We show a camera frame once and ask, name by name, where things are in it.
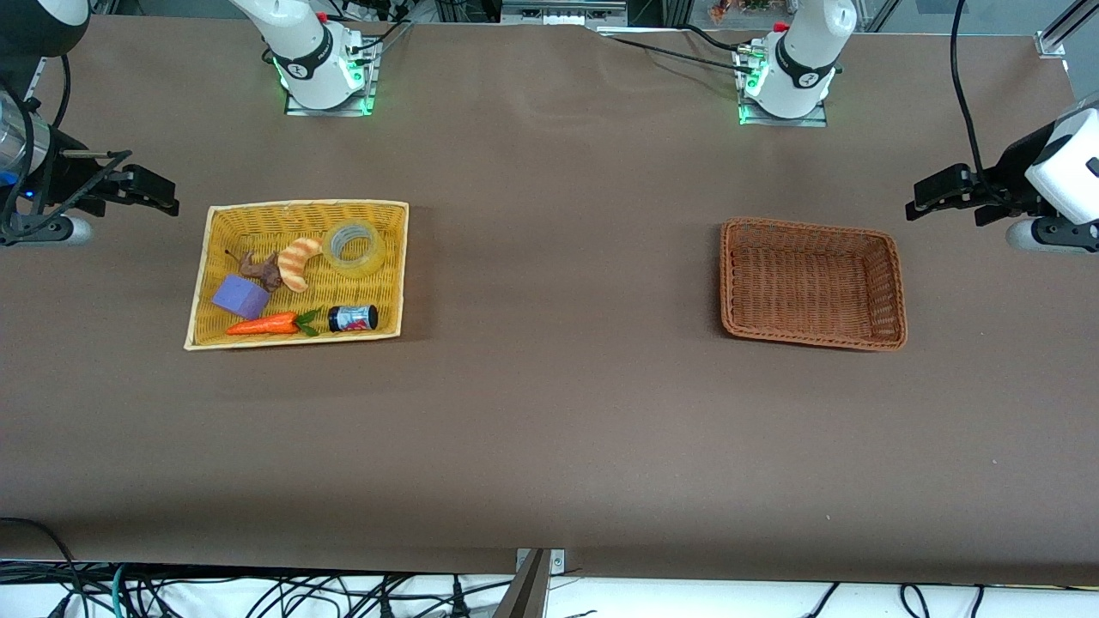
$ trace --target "brown wicker basket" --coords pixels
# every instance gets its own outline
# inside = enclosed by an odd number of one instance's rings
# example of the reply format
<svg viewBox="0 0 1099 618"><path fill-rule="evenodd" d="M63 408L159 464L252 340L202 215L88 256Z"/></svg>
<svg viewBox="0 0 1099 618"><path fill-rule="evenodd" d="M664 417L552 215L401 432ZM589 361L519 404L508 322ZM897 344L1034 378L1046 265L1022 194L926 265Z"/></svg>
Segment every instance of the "brown wicker basket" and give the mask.
<svg viewBox="0 0 1099 618"><path fill-rule="evenodd" d="M897 244L873 230L730 219L721 321L750 339L900 350L908 324Z"/></svg>

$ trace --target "white floor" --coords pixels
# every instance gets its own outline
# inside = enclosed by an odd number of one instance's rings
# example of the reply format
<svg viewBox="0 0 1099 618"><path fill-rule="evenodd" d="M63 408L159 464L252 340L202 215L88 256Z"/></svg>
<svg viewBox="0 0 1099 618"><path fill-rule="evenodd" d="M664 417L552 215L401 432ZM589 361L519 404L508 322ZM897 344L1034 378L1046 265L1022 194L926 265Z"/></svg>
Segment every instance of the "white floor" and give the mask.
<svg viewBox="0 0 1099 618"><path fill-rule="evenodd" d="M464 576L466 589L504 580L506 576ZM376 577L347 577L352 591L367 591ZM396 594L449 596L452 580L443 575L413 578ZM270 582L246 580L224 584L181 584L164 591L165 600L181 618L243 618L248 608L271 586ZM546 618L575 618L595 610L592 618L745 617L802 618L812 611L828 584L769 582L691 582L658 580L608 580L555 577ZM969 587L921 586L931 618L968 618L976 591ZM503 596L503 587L469 595L471 609L491 605ZM42 618L64 596L55 585L0 585L0 618ZM346 611L342 594L326 595ZM917 613L919 606L911 597ZM397 618L409 618L434 602L395 602ZM112 618L99 606L95 618ZM295 618L332 618L336 609L325 602L307 602ZM278 615L276 608L268 618ZM80 604L71 602L66 616L82 616ZM433 617L443 616L439 611ZM821 618L906 618L898 586L843 584L832 596ZM1094 618L1099 616L1099 593L1052 589L986 588L979 618Z"/></svg>

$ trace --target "teal cable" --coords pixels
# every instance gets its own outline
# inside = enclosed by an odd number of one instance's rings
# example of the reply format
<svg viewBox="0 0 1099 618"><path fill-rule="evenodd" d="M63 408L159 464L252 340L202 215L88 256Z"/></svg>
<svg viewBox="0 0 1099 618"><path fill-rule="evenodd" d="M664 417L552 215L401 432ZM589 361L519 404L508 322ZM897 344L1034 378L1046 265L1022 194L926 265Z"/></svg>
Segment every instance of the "teal cable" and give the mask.
<svg viewBox="0 0 1099 618"><path fill-rule="evenodd" d="M122 585L122 570L125 564L120 564L114 572L114 580L111 581L111 605L114 607L114 618L122 618L122 603L119 600L119 588Z"/></svg>

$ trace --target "brown toy animal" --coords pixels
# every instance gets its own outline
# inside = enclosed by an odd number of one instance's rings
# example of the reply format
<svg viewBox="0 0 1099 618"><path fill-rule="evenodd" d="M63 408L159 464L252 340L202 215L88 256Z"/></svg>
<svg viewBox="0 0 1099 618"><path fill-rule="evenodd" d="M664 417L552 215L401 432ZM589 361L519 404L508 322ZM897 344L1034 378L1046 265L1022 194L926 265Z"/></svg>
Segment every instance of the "brown toy animal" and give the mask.
<svg viewBox="0 0 1099 618"><path fill-rule="evenodd" d="M225 253L236 260L236 256L225 250ZM252 254L255 252L247 251L241 256L238 262L241 263L240 272L242 277L252 277L254 279L259 279L260 286L267 291L275 291L282 285L282 275L278 272L278 266L275 261L278 260L278 253L273 253L270 257L264 260L259 264L252 263Z"/></svg>

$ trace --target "yellow basket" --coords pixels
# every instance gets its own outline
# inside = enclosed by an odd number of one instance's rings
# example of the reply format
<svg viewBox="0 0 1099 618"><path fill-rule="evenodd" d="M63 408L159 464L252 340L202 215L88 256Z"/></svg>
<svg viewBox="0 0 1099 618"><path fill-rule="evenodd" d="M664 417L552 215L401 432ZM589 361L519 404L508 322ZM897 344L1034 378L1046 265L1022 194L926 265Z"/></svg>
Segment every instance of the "yellow basket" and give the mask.
<svg viewBox="0 0 1099 618"><path fill-rule="evenodd" d="M321 309L312 322L320 334L225 334L225 329L241 318L210 301L226 275L237 273L237 262L225 251L241 256L255 252L254 262L286 249L301 236L320 240L324 232L347 219L366 219L378 229L386 243L386 262L373 275L349 279L318 255L306 264L309 289L301 294L286 286L271 294L264 316L280 311L304 313ZM191 319L187 327L185 350L260 347L298 343L335 343L389 339L401 334L404 310L404 251L409 236L409 205L381 200L298 200L215 206L207 217L206 238ZM378 308L378 328L373 331L328 332L326 311L341 305L374 305Z"/></svg>

